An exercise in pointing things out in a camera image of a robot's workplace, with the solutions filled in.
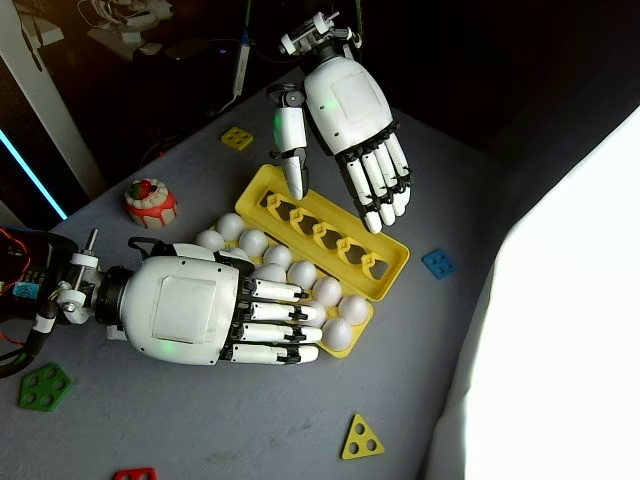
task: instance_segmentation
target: green toy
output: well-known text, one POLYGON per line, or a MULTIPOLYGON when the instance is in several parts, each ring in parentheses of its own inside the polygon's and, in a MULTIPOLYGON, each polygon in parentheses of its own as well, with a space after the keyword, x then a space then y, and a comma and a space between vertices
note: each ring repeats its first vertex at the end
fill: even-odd
POLYGON ((71 390, 71 379, 55 363, 22 377, 18 406, 28 410, 52 412, 71 390))

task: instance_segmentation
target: egg carton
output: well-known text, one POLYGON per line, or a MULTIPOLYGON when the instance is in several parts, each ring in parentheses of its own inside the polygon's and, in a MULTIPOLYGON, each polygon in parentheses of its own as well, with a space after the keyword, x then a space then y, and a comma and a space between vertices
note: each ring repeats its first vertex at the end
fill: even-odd
MULTIPOLYGON (((409 260, 409 249, 383 233, 369 233, 359 218, 310 190, 302 200, 289 198, 282 170, 263 165, 235 205, 248 228, 265 232, 269 245, 287 246, 294 261, 313 262, 318 278, 332 276, 340 281, 343 296, 360 295, 368 300, 366 320, 352 326, 353 340, 344 350, 318 345, 337 358, 344 358, 357 343, 373 318, 372 301, 387 294, 409 260)), ((227 248, 237 242, 226 242, 227 248)), ((251 258, 256 265, 262 258, 251 258)), ((327 319, 338 317, 336 307, 327 319)))

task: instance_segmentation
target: gray table surface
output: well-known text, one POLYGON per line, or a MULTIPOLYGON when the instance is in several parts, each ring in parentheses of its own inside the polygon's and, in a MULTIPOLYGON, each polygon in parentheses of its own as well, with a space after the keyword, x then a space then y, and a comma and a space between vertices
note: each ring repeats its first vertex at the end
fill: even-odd
MULTIPOLYGON (((295 78, 299 73, 292 72, 295 78)), ((121 468, 153 466, 159 478, 415 477, 447 394, 490 255, 479 252, 487 161, 459 142, 395 112, 415 172, 406 215, 387 233, 411 259, 351 355, 322 353, 292 367, 163 363, 105 339, 93 321, 61 326, 31 369, 61 365, 73 389, 54 413, 16 406, 20 378, 0 383, 0 478, 109 479, 121 468), (422 255, 442 247, 457 272, 436 280, 422 255), (342 461, 351 418, 361 413, 384 455, 342 461)), ((181 204, 163 230, 145 231, 122 205, 124 180, 58 225, 84 244, 92 227, 104 268, 135 268, 134 235, 190 241, 234 203, 273 148, 273 107, 259 94, 131 178, 157 177, 181 204), (219 141, 230 126, 254 135, 244 151, 219 141)), ((335 162, 310 139, 312 188, 355 213, 335 162)), ((24 334, 25 323, 3 325, 24 334)))

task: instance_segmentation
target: led light strip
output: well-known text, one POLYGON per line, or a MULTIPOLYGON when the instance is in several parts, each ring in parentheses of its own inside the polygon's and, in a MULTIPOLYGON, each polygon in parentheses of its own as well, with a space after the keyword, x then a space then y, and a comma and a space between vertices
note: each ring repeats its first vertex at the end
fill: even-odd
POLYGON ((62 211, 62 209, 60 208, 60 205, 58 205, 56 203, 56 201, 53 199, 53 197, 48 192, 48 190, 44 187, 44 185, 42 185, 42 182, 40 182, 40 180, 38 180, 38 177, 36 177, 35 173, 33 173, 33 170, 31 170, 31 168, 29 168, 29 165, 27 165, 27 162, 25 162, 24 159, 22 158, 22 156, 20 156, 20 154, 15 149, 15 147, 11 144, 11 142, 9 141, 7 136, 4 134, 2 129, 0 129, 0 140, 2 141, 4 146, 7 147, 7 150, 9 150, 11 155, 13 155, 13 158, 15 158, 16 162, 18 162, 18 165, 20 165, 20 167, 22 167, 22 170, 24 170, 24 172, 31 179, 33 184, 36 187, 38 187, 38 190, 40 190, 40 193, 42 193, 44 198, 47 199, 47 202, 49 202, 49 205, 51 205, 51 207, 53 207, 53 209, 56 211, 56 213, 58 215, 60 215, 60 218, 62 220, 66 220, 67 219, 67 215, 62 211))

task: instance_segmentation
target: blue toy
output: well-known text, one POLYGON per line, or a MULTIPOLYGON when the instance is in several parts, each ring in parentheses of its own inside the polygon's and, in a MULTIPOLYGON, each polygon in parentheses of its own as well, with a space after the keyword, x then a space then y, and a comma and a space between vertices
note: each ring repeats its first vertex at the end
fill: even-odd
POLYGON ((442 280, 456 271, 453 261, 441 248, 437 248, 422 257, 422 263, 438 280, 442 280))

